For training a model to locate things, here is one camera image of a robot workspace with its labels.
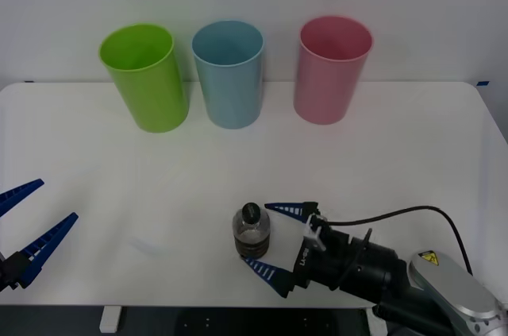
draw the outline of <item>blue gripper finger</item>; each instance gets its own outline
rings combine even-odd
[[[26,197],[31,195],[35,190],[39,189],[44,185],[44,181],[41,179],[34,180],[30,183],[25,183],[0,194],[0,217],[11,210],[13,207],[18,205]]]
[[[283,298],[287,298],[289,291],[293,291],[294,276],[292,272],[252,258],[245,258],[244,262]]]
[[[318,203],[304,202],[304,203],[265,203],[264,207],[269,210],[277,211],[285,214],[288,217],[306,223],[307,219],[312,214],[319,215]]]

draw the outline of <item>warning label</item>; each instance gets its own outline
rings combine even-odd
[[[439,266],[439,261],[437,260],[437,255],[434,251],[425,251],[424,253],[418,254],[420,257],[425,259],[426,261],[430,263],[434,263],[436,266]]]

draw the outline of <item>robotic arm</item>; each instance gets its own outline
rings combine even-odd
[[[508,335],[502,304],[445,254],[418,253],[408,265],[394,250],[370,243],[371,230],[363,240],[333,230],[317,203],[265,207],[306,224],[293,272],[245,259],[281,296],[313,280],[369,300],[381,319],[424,335]]]

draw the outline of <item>bottle cap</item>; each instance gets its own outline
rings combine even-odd
[[[241,210],[241,217],[245,223],[254,225],[261,218],[261,209],[255,203],[246,203]]]

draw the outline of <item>black cable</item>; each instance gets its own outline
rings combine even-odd
[[[471,264],[469,263],[468,254],[466,253],[466,249],[464,248],[464,243],[462,242],[462,238],[460,237],[459,230],[456,228],[455,223],[453,223],[452,219],[449,215],[447,215],[444,211],[442,211],[439,207],[429,207],[429,206],[421,206],[421,207],[408,207],[407,209],[401,209],[392,211],[391,213],[381,214],[377,217],[359,219],[358,221],[346,221],[346,222],[328,222],[330,226],[355,226],[355,225],[363,225],[365,223],[377,222],[382,219],[387,219],[390,217],[394,217],[395,215],[400,215],[404,213],[410,213],[411,211],[418,210],[431,210],[436,211],[441,214],[446,220],[448,224],[452,227],[453,233],[455,234],[455,238],[457,238],[457,242],[459,243],[460,252],[462,253],[462,258],[464,259],[464,263],[466,264],[467,271],[473,275],[473,271],[471,270]]]

